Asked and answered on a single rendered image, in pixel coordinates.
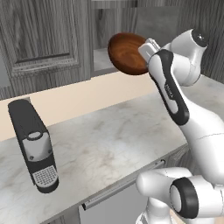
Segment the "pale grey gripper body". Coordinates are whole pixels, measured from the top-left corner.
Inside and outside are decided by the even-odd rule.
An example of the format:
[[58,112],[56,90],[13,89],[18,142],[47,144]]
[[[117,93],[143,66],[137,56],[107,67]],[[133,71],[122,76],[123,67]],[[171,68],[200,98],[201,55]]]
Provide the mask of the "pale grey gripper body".
[[149,62],[151,56],[158,52],[160,46],[153,38],[147,38],[146,41],[138,48],[138,52],[146,62]]

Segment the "brown wooden bowl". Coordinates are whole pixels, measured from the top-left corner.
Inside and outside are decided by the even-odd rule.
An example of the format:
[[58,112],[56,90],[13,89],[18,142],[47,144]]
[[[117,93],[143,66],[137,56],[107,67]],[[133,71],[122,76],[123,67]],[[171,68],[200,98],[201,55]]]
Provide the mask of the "brown wooden bowl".
[[146,62],[138,52],[145,38],[129,32],[120,32],[108,42],[108,56],[119,71],[128,75],[142,75],[148,72]]

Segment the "open grey wood cabinet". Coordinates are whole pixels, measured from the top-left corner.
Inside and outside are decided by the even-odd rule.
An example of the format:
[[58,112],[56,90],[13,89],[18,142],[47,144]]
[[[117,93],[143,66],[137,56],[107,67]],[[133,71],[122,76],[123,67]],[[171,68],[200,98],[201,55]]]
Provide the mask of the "open grey wood cabinet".
[[174,38],[179,5],[179,0],[91,0],[93,76],[116,72],[107,47],[109,39],[119,32],[153,38],[161,46]]

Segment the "open grey wood cabinet door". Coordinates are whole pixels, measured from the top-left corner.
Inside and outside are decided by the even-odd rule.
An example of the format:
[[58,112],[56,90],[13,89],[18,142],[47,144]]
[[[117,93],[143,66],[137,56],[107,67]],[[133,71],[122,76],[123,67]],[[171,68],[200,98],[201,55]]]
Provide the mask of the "open grey wood cabinet door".
[[208,37],[201,72],[224,84],[224,0],[179,0],[177,34],[191,28]]

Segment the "grey wood lower cupboard door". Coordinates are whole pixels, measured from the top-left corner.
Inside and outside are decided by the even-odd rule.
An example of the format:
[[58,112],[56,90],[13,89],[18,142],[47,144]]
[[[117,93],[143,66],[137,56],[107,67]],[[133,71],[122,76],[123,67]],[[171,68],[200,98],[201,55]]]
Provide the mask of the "grey wood lower cupboard door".
[[200,169],[193,159],[188,144],[184,144],[171,152],[165,159],[166,167],[184,167],[187,168],[192,175],[200,175]]

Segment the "black and grey coffee machine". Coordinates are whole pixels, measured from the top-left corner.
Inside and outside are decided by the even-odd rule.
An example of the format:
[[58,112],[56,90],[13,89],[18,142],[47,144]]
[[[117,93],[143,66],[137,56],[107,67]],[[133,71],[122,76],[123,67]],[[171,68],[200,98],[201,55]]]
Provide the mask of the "black and grey coffee machine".
[[27,100],[10,102],[8,111],[32,183],[41,193],[53,192],[59,176],[48,129]]

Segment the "grey dishwasher front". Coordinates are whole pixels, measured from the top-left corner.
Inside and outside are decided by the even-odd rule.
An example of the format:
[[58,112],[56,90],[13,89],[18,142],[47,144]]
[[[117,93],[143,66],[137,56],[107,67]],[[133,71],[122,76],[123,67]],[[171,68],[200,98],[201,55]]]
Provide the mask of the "grey dishwasher front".
[[88,210],[80,206],[80,224],[136,224],[146,204],[147,198],[131,185]]

